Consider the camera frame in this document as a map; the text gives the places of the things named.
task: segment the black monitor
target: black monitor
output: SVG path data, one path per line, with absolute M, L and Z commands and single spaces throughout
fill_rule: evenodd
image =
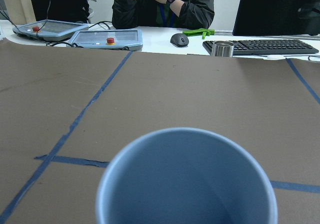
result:
M 320 34 L 320 0 L 240 0 L 233 35 Z

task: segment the person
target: person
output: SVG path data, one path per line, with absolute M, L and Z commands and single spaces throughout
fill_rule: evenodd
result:
M 214 0 L 114 0 L 112 24 L 117 29 L 137 26 L 209 28 Z
M 87 0 L 31 0 L 36 20 L 88 22 Z

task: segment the wooden post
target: wooden post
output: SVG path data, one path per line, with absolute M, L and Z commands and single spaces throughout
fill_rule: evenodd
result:
M 14 24 L 35 22 L 31 0 L 4 0 L 8 15 Z

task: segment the metal cup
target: metal cup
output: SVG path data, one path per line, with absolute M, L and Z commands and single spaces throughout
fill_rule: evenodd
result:
M 229 41 L 215 41 L 213 42 L 211 56 L 232 57 L 234 46 L 234 43 Z

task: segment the blue lanyard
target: blue lanyard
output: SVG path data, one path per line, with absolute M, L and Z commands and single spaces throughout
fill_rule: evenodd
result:
M 166 16 L 165 16 L 165 11 L 164 11 L 164 5 L 161 3 L 160 4 L 160 13 L 161 13 L 161 17 L 162 17 L 162 21 L 163 21 L 163 24 L 164 24 L 164 27 L 167 27 L 167 20 L 166 20 Z M 176 17 L 176 14 L 174 12 L 172 12 L 171 14 L 171 19 L 170 19 L 170 25 L 169 27 L 172 28 L 173 27 L 173 24 L 175 23 L 175 17 Z

